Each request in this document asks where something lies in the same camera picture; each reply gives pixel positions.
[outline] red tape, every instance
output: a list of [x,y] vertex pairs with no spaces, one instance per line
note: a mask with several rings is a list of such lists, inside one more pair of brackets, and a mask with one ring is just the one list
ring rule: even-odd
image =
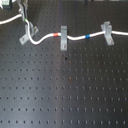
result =
[[58,33],[54,33],[54,37],[55,37],[55,36],[58,36]]

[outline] white cable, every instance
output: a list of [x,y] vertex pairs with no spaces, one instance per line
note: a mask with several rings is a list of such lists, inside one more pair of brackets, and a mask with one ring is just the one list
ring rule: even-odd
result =
[[104,34],[105,32],[102,31],[102,32],[97,32],[97,33],[93,33],[93,34],[90,34],[90,37],[95,37],[95,36],[99,36],[99,35],[102,35]]
[[12,18],[10,18],[10,19],[8,19],[8,20],[0,21],[0,25],[9,23],[9,22],[11,22],[11,21],[13,21],[13,20],[15,20],[15,19],[17,19],[17,18],[19,18],[19,17],[22,17],[22,15],[21,15],[21,14],[18,14],[18,15],[14,16],[14,17],[12,17]]
[[38,44],[40,44],[43,40],[45,40],[46,38],[49,38],[49,37],[53,37],[53,36],[54,36],[54,33],[50,33],[50,34],[44,36],[44,37],[43,37],[42,39],[40,39],[39,41],[34,41],[34,40],[32,39],[32,37],[31,37],[31,35],[30,35],[30,25],[29,25],[29,22],[28,22],[27,19],[26,19],[25,21],[26,21],[27,24],[28,24],[28,36],[29,36],[29,39],[30,39],[30,41],[32,42],[32,44],[38,45]]
[[12,3],[14,3],[16,0],[12,0]]
[[69,40],[82,40],[82,39],[85,39],[85,36],[79,36],[79,37],[67,36],[67,38],[68,38]]
[[126,33],[126,32],[112,31],[112,34],[128,36],[128,33]]
[[2,0],[0,0],[0,7],[3,9],[3,6],[2,6]]

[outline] cable clamp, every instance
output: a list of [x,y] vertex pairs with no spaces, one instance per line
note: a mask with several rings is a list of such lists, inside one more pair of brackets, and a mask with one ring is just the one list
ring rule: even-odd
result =
[[[31,22],[29,22],[30,24],[30,34],[31,34],[31,37],[33,37],[34,35],[36,35],[38,33],[38,28],[35,26],[33,26],[33,24]],[[26,34],[20,38],[20,43],[22,45],[24,45],[27,41],[29,41],[29,36],[28,36],[28,26],[25,25],[25,31],[26,31]]]
[[61,51],[67,51],[67,26],[61,26]]
[[112,26],[110,25],[110,22],[104,22],[104,24],[101,25],[101,29],[105,32],[104,37],[107,41],[108,45],[114,45],[114,41],[112,39],[111,33],[112,33]]

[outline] black breadboard surface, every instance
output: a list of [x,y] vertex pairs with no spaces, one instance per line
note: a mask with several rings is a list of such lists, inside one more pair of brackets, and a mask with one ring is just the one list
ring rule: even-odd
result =
[[[0,10],[0,21],[17,15]],[[71,36],[100,32],[110,21],[128,31],[127,2],[42,1],[28,4],[28,20],[39,28],[33,38],[68,28]],[[21,18],[0,26],[0,128],[128,128],[128,37],[104,35],[39,45],[28,41]]]

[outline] blue tape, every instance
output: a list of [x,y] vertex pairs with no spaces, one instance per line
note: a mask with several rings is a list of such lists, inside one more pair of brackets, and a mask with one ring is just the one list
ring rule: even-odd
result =
[[90,35],[85,35],[85,38],[90,38]]

